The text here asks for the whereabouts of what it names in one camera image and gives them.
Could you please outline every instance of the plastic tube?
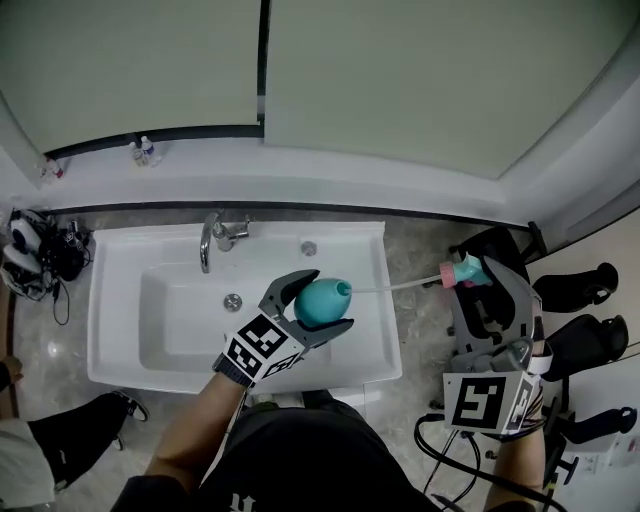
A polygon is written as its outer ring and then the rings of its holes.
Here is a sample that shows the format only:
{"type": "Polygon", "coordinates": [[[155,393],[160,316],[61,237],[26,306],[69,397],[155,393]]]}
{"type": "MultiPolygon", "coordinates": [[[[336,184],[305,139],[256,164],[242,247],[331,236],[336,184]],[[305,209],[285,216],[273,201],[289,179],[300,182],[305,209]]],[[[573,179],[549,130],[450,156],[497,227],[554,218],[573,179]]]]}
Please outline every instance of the plastic tube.
{"type": "Polygon", "coordinates": [[[377,293],[377,292],[387,292],[394,290],[402,290],[404,288],[412,288],[414,286],[420,286],[421,284],[434,283],[436,281],[440,281],[440,274],[431,277],[425,277],[423,279],[418,279],[417,281],[409,281],[408,283],[403,284],[394,284],[391,286],[385,286],[383,288],[352,288],[351,293],[377,293]]]}

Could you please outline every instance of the drain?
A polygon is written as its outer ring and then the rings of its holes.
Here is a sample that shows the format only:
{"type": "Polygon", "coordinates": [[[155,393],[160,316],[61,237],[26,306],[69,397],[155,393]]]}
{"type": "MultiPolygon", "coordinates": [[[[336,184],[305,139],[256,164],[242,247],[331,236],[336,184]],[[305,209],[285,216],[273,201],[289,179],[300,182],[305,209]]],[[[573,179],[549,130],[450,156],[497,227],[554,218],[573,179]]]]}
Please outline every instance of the drain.
{"type": "Polygon", "coordinates": [[[230,293],[224,298],[224,309],[235,313],[242,307],[242,299],[237,293],[230,293]]]}
{"type": "Polygon", "coordinates": [[[318,252],[318,246],[307,240],[300,246],[300,250],[305,256],[315,256],[316,252],[318,252]]]}

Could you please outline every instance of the marble floor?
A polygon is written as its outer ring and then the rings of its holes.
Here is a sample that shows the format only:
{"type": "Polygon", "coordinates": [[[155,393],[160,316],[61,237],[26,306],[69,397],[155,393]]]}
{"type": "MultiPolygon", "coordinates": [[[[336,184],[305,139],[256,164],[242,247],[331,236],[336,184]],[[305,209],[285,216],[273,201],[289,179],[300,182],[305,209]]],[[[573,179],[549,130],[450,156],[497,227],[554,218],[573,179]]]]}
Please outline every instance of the marble floor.
{"type": "MultiPolygon", "coordinates": [[[[75,218],[90,229],[129,226],[187,224],[202,222],[206,209],[163,209],[109,211],[62,216],[75,218]]],[[[403,283],[438,270],[448,257],[449,246],[460,243],[486,227],[446,220],[415,219],[397,216],[347,214],[302,210],[227,210],[225,220],[241,220],[249,214],[252,221],[386,221],[385,247],[392,283],[403,283]]],[[[518,233],[521,240],[527,235],[518,233]]],[[[25,377],[17,385],[20,415],[38,419],[80,406],[112,389],[91,382],[86,369],[87,302],[91,268],[68,285],[71,296],[70,320],[59,326],[52,316],[52,300],[40,303],[19,299],[14,321],[14,352],[24,363],[25,377]]],[[[413,485],[422,489],[434,461],[416,447],[414,424],[438,396],[441,374],[452,348],[446,334],[451,322],[446,296],[441,287],[410,288],[393,293],[403,362],[403,376],[395,381],[366,384],[361,412],[396,457],[413,485]]],[[[116,500],[128,477],[141,474],[159,438],[189,395],[132,391],[148,407],[147,423],[127,420],[122,436],[124,452],[107,450],[95,467],[58,496],[57,510],[107,511],[116,500]]],[[[449,432],[442,423],[424,429],[423,435],[437,449],[444,445],[449,432]]],[[[493,442],[477,436],[482,453],[495,448],[493,442]]],[[[473,464],[468,443],[457,440],[450,452],[454,458],[473,464]]],[[[482,469],[492,470],[486,459],[482,469]]],[[[442,466],[430,486],[430,492],[454,497],[470,477],[442,466]]],[[[460,503],[469,512],[482,510],[488,486],[479,481],[460,503]]]]}

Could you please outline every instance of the wrist strap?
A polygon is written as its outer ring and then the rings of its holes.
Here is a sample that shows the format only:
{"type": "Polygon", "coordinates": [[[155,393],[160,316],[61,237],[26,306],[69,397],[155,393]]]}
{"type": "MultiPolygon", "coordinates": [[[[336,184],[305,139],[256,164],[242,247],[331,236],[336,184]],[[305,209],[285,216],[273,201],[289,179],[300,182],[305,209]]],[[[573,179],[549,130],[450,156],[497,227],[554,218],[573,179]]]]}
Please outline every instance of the wrist strap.
{"type": "Polygon", "coordinates": [[[235,364],[229,361],[224,354],[220,354],[216,362],[213,363],[213,371],[220,372],[229,377],[233,382],[249,388],[253,385],[253,381],[245,375],[235,364]]]}
{"type": "Polygon", "coordinates": [[[553,350],[551,350],[548,343],[545,343],[542,355],[531,357],[528,373],[532,375],[544,375],[549,371],[549,368],[551,368],[552,362],[553,350]]]}

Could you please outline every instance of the pink bottle cap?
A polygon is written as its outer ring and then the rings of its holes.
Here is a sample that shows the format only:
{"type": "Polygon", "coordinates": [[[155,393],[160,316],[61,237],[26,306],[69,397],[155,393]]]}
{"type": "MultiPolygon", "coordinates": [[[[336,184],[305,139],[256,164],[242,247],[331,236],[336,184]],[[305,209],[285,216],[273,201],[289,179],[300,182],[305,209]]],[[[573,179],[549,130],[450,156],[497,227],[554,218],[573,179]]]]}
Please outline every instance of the pink bottle cap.
{"type": "Polygon", "coordinates": [[[453,263],[445,261],[440,263],[440,278],[442,279],[442,286],[445,288],[453,288],[456,285],[456,276],[453,272],[453,263]]]}

